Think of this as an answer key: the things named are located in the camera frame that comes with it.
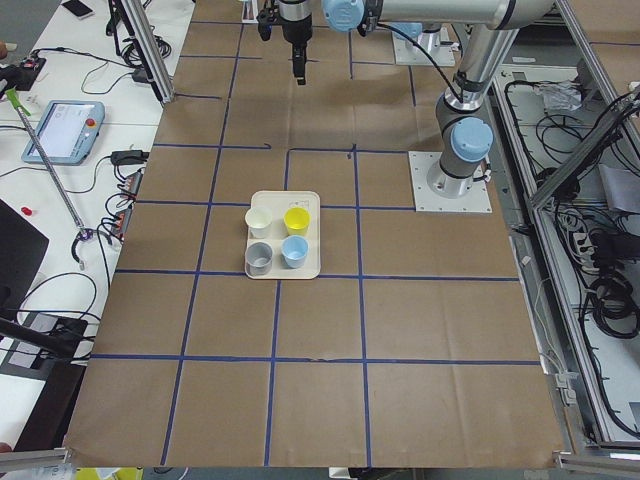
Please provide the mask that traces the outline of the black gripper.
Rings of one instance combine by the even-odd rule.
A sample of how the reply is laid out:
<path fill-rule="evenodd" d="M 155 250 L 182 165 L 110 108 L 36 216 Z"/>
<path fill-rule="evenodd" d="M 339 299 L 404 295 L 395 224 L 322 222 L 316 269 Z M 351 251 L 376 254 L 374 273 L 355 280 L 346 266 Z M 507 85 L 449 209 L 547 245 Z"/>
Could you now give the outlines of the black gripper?
<path fill-rule="evenodd" d="M 299 86 L 306 84 L 306 49 L 312 38 L 312 13 L 307 0 L 278 2 L 283 35 L 292 46 L 292 71 Z"/>

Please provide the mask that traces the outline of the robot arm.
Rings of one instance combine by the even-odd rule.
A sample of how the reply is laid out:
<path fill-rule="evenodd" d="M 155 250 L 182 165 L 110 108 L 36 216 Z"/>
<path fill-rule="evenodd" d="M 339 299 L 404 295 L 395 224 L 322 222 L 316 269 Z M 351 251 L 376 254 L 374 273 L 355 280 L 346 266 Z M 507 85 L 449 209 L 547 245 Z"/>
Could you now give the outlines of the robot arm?
<path fill-rule="evenodd" d="M 429 53 L 451 45 L 448 31 L 441 23 L 391 22 L 390 26 L 395 38 L 406 40 L 408 36 Z"/>
<path fill-rule="evenodd" d="M 453 79 L 436 105 L 444 148 L 427 174 L 431 190 L 444 198 L 466 195 L 478 165 L 493 144 L 491 127 L 476 115 L 498 67 L 518 31 L 542 18 L 550 1 L 325 1 L 327 25 L 338 32 L 356 30 L 361 36 L 376 28 L 390 31 L 398 22 L 472 27 L 469 43 Z"/>

